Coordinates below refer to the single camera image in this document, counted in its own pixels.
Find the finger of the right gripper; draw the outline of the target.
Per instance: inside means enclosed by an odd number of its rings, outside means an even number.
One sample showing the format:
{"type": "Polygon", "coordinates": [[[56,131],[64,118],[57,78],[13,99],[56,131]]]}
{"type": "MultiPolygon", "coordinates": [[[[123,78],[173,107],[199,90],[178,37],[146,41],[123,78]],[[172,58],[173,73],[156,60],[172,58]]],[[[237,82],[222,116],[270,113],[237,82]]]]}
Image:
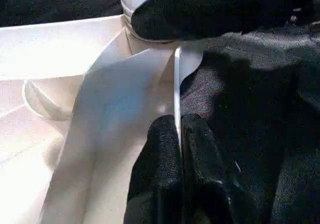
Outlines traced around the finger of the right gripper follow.
{"type": "Polygon", "coordinates": [[[131,25],[143,39],[201,39],[250,29],[245,0],[145,0],[131,25]]]}

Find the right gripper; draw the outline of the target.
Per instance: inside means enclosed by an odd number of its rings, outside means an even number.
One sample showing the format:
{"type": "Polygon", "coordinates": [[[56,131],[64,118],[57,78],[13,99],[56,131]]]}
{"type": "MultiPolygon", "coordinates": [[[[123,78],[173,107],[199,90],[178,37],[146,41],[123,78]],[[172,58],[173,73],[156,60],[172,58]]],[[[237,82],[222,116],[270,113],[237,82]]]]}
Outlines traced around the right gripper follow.
{"type": "Polygon", "coordinates": [[[241,10],[241,32],[283,26],[292,16],[310,18],[314,0],[244,0],[241,10]]]}

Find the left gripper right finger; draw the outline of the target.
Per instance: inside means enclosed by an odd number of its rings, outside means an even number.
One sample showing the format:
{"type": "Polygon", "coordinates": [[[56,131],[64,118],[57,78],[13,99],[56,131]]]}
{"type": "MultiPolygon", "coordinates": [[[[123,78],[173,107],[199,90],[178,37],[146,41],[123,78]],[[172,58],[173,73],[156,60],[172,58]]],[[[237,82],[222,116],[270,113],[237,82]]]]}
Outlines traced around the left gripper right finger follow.
{"type": "Polygon", "coordinates": [[[253,204],[239,171],[207,122],[182,118],[185,217],[188,224],[251,224],[253,204]]]}

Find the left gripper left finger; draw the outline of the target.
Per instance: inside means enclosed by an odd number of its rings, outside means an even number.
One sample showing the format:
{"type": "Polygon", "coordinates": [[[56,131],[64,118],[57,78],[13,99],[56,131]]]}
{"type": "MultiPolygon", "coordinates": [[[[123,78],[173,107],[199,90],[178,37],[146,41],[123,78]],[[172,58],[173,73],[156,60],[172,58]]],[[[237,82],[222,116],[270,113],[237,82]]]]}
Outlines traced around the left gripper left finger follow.
{"type": "Polygon", "coordinates": [[[182,218],[183,175],[173,115],[155,119],[133,165],[124,223],[179,224],[182,218]]]}

